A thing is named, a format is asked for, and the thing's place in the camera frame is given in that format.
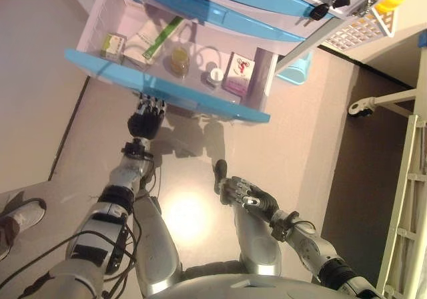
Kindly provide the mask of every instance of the yellow object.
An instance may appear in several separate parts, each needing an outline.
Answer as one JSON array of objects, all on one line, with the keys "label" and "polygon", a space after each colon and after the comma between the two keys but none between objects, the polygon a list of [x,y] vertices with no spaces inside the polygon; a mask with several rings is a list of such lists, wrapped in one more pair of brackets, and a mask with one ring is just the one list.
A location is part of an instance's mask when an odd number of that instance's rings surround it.
[{"label": "yellow object", "polygon": [[182,47],[176,47],[171,54],[171,68],[178,77],[185,77],[189,68],[187,51]]},{"label": "yellow object", "polygon": [[403,1],[405,0],[383,0],[375,6],[375,9],[379,13],[387,13],[395,10]]}]

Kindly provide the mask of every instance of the white basket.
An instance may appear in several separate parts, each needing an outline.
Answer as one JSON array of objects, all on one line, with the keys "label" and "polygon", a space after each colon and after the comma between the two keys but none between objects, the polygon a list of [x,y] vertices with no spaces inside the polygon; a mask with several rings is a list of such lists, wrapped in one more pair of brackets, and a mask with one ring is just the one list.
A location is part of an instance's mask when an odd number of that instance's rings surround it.
[{"label": "white basket", "polygon": [[383,14],[371,9],[369,14],[338,30],[326,42],[341,51],[345,51],[381,37],[393,37],[397,18],[397,9]]}]

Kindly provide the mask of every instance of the caster wheel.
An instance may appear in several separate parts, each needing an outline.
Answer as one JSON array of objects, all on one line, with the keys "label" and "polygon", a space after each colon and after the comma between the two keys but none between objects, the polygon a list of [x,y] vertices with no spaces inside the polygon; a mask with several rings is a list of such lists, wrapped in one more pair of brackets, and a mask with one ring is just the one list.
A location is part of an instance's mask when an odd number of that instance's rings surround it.
[{"label": "caster wheel", "polygon": [[349,117],[368,117],[371,114],[373,114],[373,111],[369,108],[364,109],[362,111],[356,112],[356,113],[350,113],[348,112]]},{"label": "caster wheel", "polygon": [[353,103],[348,108],[348,116],[350,117],[367,117],[373,114],[375,106],[372,103],[373,98],[361,99]]}]

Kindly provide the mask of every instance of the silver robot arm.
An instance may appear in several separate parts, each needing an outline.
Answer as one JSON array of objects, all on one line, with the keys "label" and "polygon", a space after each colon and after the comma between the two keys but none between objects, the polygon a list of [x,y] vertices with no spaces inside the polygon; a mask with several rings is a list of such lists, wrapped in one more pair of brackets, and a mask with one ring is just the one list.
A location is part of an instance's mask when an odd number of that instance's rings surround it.
[{"label": "silver robot arm", "polygon": [[132,142],[122,149],[123,157],[109,177],[98,201],[92,205],[68,244],[66,259],[25,289],[20,298],[110,298],[103,293],[104,275],[113,274],[127,253],[127,219],[133,211],[136,193],[144,189],[154,170],[153,156],[147,152],[165,111],[164,102],[139,97],[137,111],[128,121]]},{"label": "silver robot arm", "polygon": [[345,263],[330,242],[319,236],[311,222],[302,220],[297,212],[287,214],[281,211],[271,195],[239,177],[227,178],[226,174],[226,162],[218,161],[214,190],[220,195],[222,204],[240,204],[267,222],[272,228],[272,236],[287,242],[323,286],[359,298],[383,298],[375,287]]}]

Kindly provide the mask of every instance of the plastic basket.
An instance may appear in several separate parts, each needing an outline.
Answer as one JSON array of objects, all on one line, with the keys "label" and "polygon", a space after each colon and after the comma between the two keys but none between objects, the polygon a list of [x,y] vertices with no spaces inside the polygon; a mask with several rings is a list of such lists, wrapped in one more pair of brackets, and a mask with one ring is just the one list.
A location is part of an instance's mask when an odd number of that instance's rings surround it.
[{"label": "plastic basket", "polygon": [[278,78],[295,85],[303,84],[308,78],[308,72],[312,64],[313,52],[307,53],[301,59],[297,59],[277,75]]},{"label": "plastic basket", "polygon": [[338,30],[326,42],[341,51],[345,51],[381,37],[393,37],[396,31],[397,17],[397,9],[382,14],[371,9],[369,14]]}]

